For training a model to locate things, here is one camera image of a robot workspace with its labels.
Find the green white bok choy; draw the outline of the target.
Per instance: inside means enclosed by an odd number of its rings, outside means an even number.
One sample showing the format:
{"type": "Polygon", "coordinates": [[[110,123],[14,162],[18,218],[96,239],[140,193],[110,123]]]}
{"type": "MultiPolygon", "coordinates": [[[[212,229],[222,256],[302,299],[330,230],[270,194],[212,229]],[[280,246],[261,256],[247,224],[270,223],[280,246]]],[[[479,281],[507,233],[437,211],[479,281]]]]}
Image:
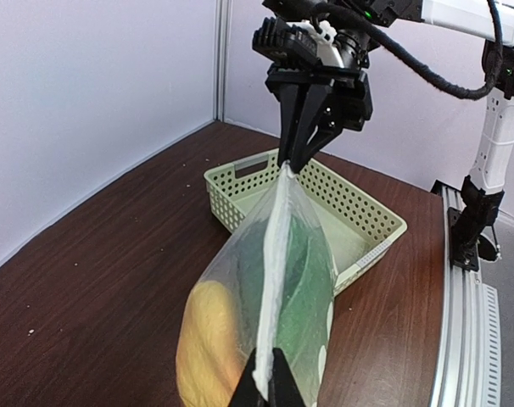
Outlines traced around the green white bok choy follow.
{"type": "MultiPolygon", "coordinates": [[[[237,297],[241,316],[241,352],[255,347],[263,288],[263,241],[266,222],[249,226],[237,242],[237,297]]],[[[321,227],[292,217],[282,308],[275,346],[280,348],[307,406],[317,401],[330,330],[327,314],[333,299],[332,258],[321,227]]]]}

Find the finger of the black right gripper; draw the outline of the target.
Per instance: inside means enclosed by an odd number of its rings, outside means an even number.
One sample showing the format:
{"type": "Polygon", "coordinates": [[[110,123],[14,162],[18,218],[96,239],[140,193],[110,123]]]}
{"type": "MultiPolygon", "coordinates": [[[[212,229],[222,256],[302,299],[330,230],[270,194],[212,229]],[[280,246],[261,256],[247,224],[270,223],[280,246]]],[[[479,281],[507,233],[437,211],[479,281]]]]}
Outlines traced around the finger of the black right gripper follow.
{"type": "Polygon", "coordinates": [[[297,160],[299,141],[299,120],[303,111],[307,86],[301,84],[281,84],[277,93],[280,103],[280,144],[277,163],[297,160]]]}
{"type": "Polygon", "coordinates": [[[330,85],[310,85],[299,120],[297,160],[290,162],[293,172],[300,172],[343,128],[338,94],[330,85]]]}

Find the orange yellow corn bread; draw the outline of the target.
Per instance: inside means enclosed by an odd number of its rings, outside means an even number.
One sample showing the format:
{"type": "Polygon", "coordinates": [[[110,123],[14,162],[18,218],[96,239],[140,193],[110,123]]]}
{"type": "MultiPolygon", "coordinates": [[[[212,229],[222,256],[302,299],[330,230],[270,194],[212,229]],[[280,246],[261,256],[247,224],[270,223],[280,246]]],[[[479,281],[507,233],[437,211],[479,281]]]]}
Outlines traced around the orange yellow corn bread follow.
{"type": "Polygon", "coordinates": [[[197,283],[184,309],[176,351],[176,384],[185,406],[227,406],[243,371],[230,291],[197,283]]]}

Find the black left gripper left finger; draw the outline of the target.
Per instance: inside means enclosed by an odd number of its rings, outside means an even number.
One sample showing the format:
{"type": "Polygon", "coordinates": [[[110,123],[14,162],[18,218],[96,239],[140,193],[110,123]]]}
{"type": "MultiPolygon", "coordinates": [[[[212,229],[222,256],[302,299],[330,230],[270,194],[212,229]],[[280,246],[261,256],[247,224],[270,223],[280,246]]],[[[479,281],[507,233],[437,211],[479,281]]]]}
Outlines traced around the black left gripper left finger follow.
{"type": "Polygon", "coordinates": [[[256,349],[254,348],[234,390],[229,407],[266,407],[268,405],[254,382],[255,353],[256,349]]]}

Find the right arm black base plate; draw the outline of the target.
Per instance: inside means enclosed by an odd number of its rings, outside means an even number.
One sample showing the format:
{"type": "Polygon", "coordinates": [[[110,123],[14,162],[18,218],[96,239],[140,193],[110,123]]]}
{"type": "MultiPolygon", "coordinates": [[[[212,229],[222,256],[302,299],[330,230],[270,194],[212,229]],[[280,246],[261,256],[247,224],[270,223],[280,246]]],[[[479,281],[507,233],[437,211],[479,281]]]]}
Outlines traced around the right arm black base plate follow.
{"type": "Polygon", "coordinates": [[[478,223],[470,210],[447,209],[450,264],[463,270],[479,271],[478,223]]]}

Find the clear polka dot zip bag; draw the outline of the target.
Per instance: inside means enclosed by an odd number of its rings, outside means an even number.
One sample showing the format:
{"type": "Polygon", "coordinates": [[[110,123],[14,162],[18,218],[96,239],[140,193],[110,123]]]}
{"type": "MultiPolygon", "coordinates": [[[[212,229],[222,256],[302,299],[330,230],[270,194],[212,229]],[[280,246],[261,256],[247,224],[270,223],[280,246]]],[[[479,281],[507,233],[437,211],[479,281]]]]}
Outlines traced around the clear polka dot zip bag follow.
{"type": "MultiPolygon", "coordinates": [[[[279,171],[277,179],[245,217],[236,231],[228,238],[225,245],[195,283],[196,285],[199,282],[215,281],[230,291],[235,307],[234,314],[237,320],[237,348],[244,369],[249,356],[242,354],[238,336],[241,308],[237,297],[238,256],[235,250],[237,242],[248,230],[249,226],[259,220],[266,222],[262,246],[264,260],[263,288],[254,347],[256,353],[253,378],[258,391],[267,402],[273,366],[272,350],[276,348],[275,339],[282,308],[286,263],[288,261],[290,222],[294,216],[306,221],[311,226],[322,228],[321,222],[311,205],[310,199],[301,187],[298,177],[293,173],[288,164],[284,164],[279,171]]],[[[333,317],[333,300],[334,295],[327,314],[327,324],[330,333],[333,317]]]]}

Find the green perforated plastic basket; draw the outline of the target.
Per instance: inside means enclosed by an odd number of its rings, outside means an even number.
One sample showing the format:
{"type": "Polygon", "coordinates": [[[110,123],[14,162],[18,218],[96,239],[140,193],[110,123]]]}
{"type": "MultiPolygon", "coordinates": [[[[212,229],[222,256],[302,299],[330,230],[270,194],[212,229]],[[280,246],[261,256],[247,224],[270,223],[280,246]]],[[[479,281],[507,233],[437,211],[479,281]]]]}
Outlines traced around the green perforated plastic basket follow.
{"type": "MultiPolygon", "coordinates": [[[[276,180],[277,149],[205,171],[213,215],[230,232],[276,180]]],[[[406,222],[374,197],[312,159],[299,174],[329,241],[339,295],[371,269],[407,231],[406,222]]]]}

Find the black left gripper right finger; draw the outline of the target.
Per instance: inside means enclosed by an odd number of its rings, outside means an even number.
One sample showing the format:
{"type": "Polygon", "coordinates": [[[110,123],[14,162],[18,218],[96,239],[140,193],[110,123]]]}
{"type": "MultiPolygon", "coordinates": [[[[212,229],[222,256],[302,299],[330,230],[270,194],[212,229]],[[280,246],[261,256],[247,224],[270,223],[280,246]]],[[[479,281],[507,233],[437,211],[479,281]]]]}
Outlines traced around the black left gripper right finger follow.
{"type": "Polygon", "coordinates": [[[272,407],[305,407],[283,351],[274,348],[272,376],[269,381],[268,405],[272,407]]]}

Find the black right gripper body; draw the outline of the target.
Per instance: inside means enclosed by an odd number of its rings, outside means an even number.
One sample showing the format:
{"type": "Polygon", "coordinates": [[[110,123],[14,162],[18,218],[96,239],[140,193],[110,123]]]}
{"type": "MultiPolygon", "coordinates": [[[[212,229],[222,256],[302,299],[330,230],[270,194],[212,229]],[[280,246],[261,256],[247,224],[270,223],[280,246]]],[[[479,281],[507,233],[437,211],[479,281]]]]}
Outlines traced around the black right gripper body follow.
{"type": "Polygon", "coordinates": [[[303,123],[327,131],[361,131],[372,117],[370,83],[362,70],[324,65],[294,70],[274,64],[265,85],[280,103],[283,129],[303,123]]]}

